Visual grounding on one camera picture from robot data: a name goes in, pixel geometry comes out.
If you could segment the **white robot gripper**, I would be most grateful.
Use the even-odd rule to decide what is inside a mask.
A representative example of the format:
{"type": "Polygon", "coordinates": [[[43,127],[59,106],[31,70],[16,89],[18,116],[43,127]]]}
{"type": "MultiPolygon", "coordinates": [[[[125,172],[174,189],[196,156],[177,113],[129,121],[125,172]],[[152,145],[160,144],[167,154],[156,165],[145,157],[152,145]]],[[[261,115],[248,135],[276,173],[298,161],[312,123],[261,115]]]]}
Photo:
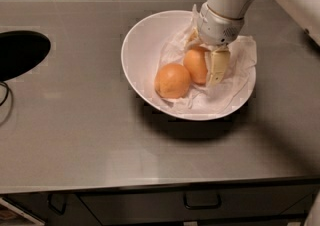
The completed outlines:
{"type": "MultiPolygon", "coordinates": [[[[244,19],[228,19],[212,11],[208,3],[201,6],[197,19],[197,29],[192,28],[186,33],[185,50],[192,49],[203,43],[220,46],[232,43],[239,35],[244,19]]],[[[227,46],[205,53],[207,67],[207,86],[219,84],[228,68],[230,50],[227,46]]]]}

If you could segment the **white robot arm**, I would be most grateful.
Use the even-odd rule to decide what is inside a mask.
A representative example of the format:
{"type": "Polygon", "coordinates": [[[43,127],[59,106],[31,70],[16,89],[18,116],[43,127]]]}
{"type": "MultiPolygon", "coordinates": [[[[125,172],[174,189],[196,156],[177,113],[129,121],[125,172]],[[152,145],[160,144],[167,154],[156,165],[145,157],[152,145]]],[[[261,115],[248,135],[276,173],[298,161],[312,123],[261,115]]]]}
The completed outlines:
{"type": "MultiPolygon", "coordinates": [[[[207,84],[221,82],[229,62],[228,45],[236,40],[254,0],[207,0],[196,17],[193,45],[205,44],[209,54],[207,84]]],[[[320,44],[320,0],[275,0],[316,43],[320,44]]]]}

